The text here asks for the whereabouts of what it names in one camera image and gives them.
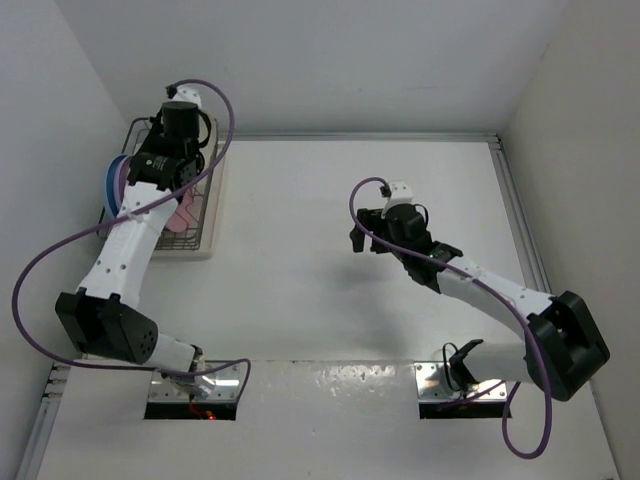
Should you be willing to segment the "lilac plate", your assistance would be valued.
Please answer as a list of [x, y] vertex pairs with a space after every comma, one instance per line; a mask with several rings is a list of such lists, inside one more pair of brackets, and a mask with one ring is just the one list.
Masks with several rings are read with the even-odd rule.
[[122, 207], [124, 198], [124, 190], [127, 185], [127, 176], [129, 173], [131, 157], [125, 156], [119, 163], [116, 169], [114, 177], [114, 199], [116, 202], [116, 212], [119, 212]]

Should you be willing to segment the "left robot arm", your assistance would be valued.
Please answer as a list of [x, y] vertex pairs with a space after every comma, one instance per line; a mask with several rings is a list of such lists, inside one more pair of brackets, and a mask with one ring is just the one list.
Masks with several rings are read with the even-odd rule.
[[179, 206], [173, 192], [204, 169], [210, 127], [198, 96], [162, 104], [131, 157], [123, 199], [106, 242], [75, 293], [59, 295], [55, 311], [74, 347], [87, 355], [160, 370], [190, 372], [197, 348], [160, 333], [140, 313], [140, 289], [156, 244]]

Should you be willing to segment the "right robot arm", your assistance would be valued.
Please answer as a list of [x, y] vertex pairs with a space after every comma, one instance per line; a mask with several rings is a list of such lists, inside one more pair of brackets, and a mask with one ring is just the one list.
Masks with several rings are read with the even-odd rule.
[[460, 347], [447, 373], [458, 389], [499, 378], [533, 383], [566, 402], [609, 361], [609, 348], [579, 295], [535, 291], [480, 267], [461, 250], [434, 240], [413, 204], [362, 208], [353, 218], [354, 251], [369, 241], [372, 252], [392, 254], [418, 285], [473, 307], [519, 337], [515, 345], [472, 339]]

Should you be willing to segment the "pink plate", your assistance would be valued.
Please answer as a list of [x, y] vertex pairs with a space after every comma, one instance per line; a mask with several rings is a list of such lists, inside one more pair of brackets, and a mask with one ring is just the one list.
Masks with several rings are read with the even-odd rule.
[[196, 230], [199, 226], [203, 197], [195, 191], [187, 192], [164, 229], [170, 233], [182, 234]]

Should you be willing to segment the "blue plate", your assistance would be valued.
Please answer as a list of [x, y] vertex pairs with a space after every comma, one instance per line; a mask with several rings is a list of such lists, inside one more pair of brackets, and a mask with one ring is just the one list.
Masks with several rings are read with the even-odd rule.
[[120, 154], [114, 157], [107, 166], [103, 180], [103, 205], [106, 215], [113, 219], [118, 213], [116, 206], [114, 182], [116, 178], [116, 170], [127, 157], [126, 154]]

